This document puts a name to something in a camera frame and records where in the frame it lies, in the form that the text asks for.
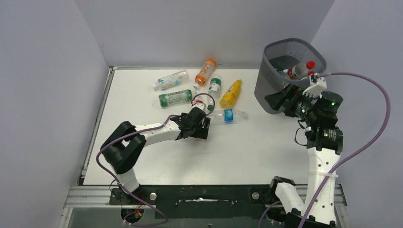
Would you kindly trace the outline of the red label water bottle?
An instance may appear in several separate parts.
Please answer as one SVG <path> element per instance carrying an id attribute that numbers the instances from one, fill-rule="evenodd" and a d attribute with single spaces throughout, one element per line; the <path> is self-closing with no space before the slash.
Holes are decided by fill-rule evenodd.
<path id="1" fill-rule="evenodd" d="M 202 100 L 194 100 L 194 101 L 192 101 L 192 106 L 195 106 L 201 110 L 204 110 L 206 107 L 206 104 Z"/>

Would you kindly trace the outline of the green label tea bottle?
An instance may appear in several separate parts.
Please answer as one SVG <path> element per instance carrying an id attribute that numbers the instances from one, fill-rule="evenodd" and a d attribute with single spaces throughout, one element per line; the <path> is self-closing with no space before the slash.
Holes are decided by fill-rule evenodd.
<path id="1" fill-rule="evenodd" d="M 160 94 L 158 96 L 161 108 L 168 108 L 188 104 L 191 102 L 196 92 L 190 89 L 185 89 L 177 92 Z"/>

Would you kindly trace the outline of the red label bottle red cap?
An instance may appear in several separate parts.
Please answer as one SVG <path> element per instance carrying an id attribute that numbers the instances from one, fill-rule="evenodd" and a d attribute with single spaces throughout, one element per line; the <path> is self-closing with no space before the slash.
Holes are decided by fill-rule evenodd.
<path id="1" fill-rule="evenodd" d="M 284 70 L 288 77 L 292 80 L 301 80 L 310 73 L 313 73 L 313 68 L 316 66 L 315 61 L 308 61 L 306 63 L 298 63 L 290 69 Z"/>

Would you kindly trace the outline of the yellow juice bottle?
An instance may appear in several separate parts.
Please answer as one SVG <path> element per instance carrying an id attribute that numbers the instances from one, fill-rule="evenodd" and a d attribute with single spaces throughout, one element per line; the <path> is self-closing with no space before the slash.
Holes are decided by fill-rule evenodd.
<path id="1" fill-rule="evenodd" d="M 223 97 L 220 100 L 220 107 L 223 109 L 231 109 L 232 106 L 235 104 L 239 93 L 240 89 L 242 86 L 242 79 L 237 79 L 231 86 L 230 88 L 225 92 Z"/>

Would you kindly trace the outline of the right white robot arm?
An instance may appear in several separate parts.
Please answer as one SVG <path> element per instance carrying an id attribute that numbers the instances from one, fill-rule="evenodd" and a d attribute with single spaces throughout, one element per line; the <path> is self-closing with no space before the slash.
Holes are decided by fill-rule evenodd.
<path id="1" fill-rule="evenodd" d="M 267 190 L 270 201 L 281 202 L 287 228 L 335 228 L 335 181 L 332 168 L 339 162 L 343 149 L 343 132 L 336 126 L 337 111 L 343 102 L 337 93 L 324 91 L 318 99 L 303 95 L 297 86 L 288 86 L 265 96 L 270 108 L 289 117 L 299 118 L 307 143 L 309 172 L 305 200 L 296 191 L 293 180 L 274 177 Z"/>

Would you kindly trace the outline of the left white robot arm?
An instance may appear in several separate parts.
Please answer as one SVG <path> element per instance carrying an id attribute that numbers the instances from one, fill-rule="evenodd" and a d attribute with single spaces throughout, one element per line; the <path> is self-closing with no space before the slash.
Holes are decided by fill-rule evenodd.
<path id="1" fill-rule="evenodd" d="M 206 140 L 210 122 L 210 117 L 197 105 L 188 113 L 168 116 L 162 123 L 135 126 L 124 121 L 101 146 L 96 162 L 124 192 L 132 193 L 140 187 L 134 166 L 145 147 L 188 137 Z"/>

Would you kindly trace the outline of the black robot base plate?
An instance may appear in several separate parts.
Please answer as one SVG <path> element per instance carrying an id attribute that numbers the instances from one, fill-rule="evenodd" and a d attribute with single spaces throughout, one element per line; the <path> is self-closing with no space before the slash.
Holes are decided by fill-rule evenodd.
<path id="1" fill-rule="evenodd" d="M 147 207 L 141 200 L 157 208 L 155 219 L 258 219 L 266 205 L 277 201 L 274 188 L 281 182 L 294 184 L 276 176 L 263 185 L 142 185 L 133 193 L 136 199 L 113 188 L 109 202 L 123 206 L 121 216 L 130 214 L 129 222 L 139 221 Z"/>

